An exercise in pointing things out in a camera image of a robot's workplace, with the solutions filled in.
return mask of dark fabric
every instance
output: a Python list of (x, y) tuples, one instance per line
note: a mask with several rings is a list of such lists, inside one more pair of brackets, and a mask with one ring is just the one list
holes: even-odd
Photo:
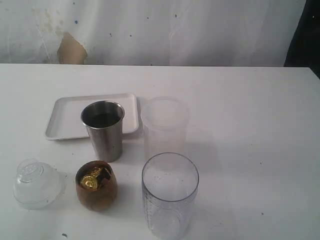
[(307, 0), (285, 67), (309, 67), (320, 78), (320, 0)]

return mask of clear plastic dome lid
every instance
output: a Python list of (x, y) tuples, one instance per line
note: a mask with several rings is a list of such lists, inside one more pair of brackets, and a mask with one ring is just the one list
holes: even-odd
[(13, 195), (23, 208), (39, 209), (53, 202), (63, 186), (63, 178), (55, 169), (29, 158), (17, 167)]

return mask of plastic lid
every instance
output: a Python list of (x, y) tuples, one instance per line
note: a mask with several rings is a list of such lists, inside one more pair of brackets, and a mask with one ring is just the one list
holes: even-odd
[(189, 121), (189, 108), (174, 97), (159, 96), (143, 106), (141, 119), (149, 129), (171, 131), (186, 127)]
[(39, 209), (53, 202), (63, 185), (63, 178), (50, 165), (29, 158), (16, 169), (13, 195), (23, 208)]

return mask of white wall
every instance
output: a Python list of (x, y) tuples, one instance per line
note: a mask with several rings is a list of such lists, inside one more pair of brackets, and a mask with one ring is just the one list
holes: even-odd
[(282, 66), (305, 2), (0, 0), (0, 63), (58, 63), (69, 32), (85, 64)]

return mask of gold coin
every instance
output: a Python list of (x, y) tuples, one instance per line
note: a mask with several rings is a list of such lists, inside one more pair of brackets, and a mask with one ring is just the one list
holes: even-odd
[(90, 190), (98, 189), (98, 180), (94, 176), (85, 175), (80, 181), (82, 187)]
[(96, 178), (100, 175), (102, 169), (103, 169), (102, 167), (95, 166), (89, 171), (87, 175), (90, 175)]

